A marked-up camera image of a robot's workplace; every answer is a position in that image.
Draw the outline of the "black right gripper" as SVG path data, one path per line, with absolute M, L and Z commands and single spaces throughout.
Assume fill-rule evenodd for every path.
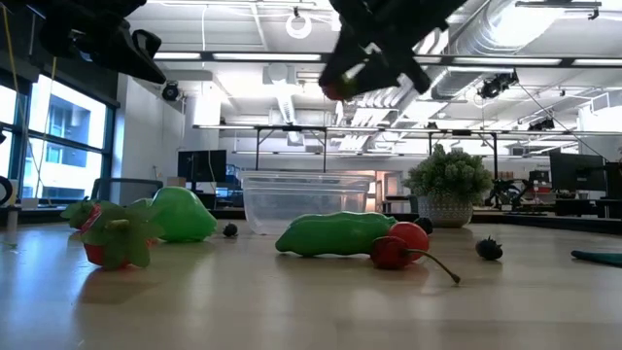
M 406 76 L 424 93 L 432 81 L 412 55 L 413 48 L 467 0 L 334 0 L 341 30 L 320 76 L 321 88 L 353 80 L 354 92 L 398 86 Z

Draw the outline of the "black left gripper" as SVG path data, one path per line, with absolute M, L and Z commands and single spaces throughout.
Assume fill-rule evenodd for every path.
M 133 9 L 45 9 L 41 45 L 56 57 L 105 61 L 109 69 L 163 84 L 166 78 L 153 62 L 160 38 L 148 30 L 137 29 L 132 42 L 125 19 L 132 12 Z

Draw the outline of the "clear plastic tupperware container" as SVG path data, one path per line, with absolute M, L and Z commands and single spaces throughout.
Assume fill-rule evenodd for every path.
M 280 235 L 302 215 L 361 213 L 372 182 L 372 176 L 360 174 L 244 171 L 245 217 L 253 232 Z

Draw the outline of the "green toy pear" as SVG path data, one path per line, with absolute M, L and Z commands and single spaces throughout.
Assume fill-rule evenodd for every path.
M 170 243 L 201 242 L 218 226 L 215 217 L 197 195 L 181 187 L 159 189 L 153 197 L 152 222 L 162 228 L 163 241 Z

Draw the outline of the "red toy tomato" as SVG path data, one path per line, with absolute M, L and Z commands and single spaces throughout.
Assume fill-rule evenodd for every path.
M 388 235 L 402 239 L 408 249 L 426 252 L 430 249 L 427 233 L 417 224 L 398 222 L 389 229 Z

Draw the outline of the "red toy cherry with stem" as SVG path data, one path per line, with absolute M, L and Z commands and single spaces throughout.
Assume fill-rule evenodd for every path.
M 443 269 L 458 285 L 461 277 L 451 271 L 438 258 L 425 250 L 409 248 L 406 241 L 396 236 L 383 236 L 373 241 L 370 258 L 375 268 L 384 270 L 402 270 L 413 263 L 413 256 L 426 257 Z

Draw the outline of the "dark toy blackberry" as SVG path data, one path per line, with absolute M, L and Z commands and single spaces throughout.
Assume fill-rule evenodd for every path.
M 475 251 L 485 261 L 497 261 L 503 255 L 501 244 L 491 236 L 478 241 L 475 245 Z

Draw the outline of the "large office window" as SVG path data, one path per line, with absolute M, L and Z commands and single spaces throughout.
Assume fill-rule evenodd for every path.
M 18 87 L 0 83 L 0 176 L 19 199 L 90 195 L 107 159 L 111 109 L 45 75 Z

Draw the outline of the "black computer monitor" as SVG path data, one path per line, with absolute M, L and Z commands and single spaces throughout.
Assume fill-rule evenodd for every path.
M 604 192 L 604 160 L 600 156 L 554 153 L 549 155 L 551 182 L 559 191 Z
M 622 163 L 607 162 L 605 164 L 606 196 L 622 199 Z
M 226 150 L 179 152 L 177 170 L 190 182 L 224 182 Z

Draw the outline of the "green potted plant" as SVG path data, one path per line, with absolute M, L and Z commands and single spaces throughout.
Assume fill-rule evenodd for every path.
M 410 168 L 403 184 L 417 200 L 417 214 L 435 228 L 462 228 L 473 215 L 473 206 L 493 185 L 482 157 L 435 145 L 432 153 Z

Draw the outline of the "dark green cloth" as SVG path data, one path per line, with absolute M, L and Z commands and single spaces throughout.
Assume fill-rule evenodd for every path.
M 570 255 L 580 261 L 622 268 L 622 253 L 597 253 L 574 250 L 570 252 Z

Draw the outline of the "black metal rig frame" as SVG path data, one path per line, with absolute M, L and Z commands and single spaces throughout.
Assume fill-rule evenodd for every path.
M 158 52 L 158 62 L 288 62 L 327 63 L 329 52 Z M 622 57 L 413 54 L 418 63 L 434 66 L 622 69 Z

